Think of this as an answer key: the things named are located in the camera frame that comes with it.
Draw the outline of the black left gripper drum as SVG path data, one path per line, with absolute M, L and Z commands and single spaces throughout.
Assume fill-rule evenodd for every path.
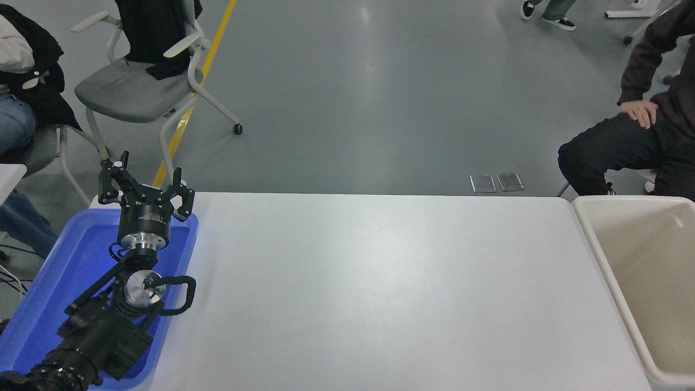
M 149 185 L 141 190 L 129 188 L 123 190 L 120 198 L 121 215 L 118 228 L 118 239 L 124 240 L 129 235 L 139 233 L 154 234 L 163 240 L 169 240 L 172 205 L 159 204 L 163 191 Z

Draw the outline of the person's hand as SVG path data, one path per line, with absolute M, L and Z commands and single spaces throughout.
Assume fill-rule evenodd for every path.
M 640 127 L 650 129 L 657 121 L 659 106 L 648 100 L 635 100 L 619 104 L 622 113 L 633 121 L 637 121 Z

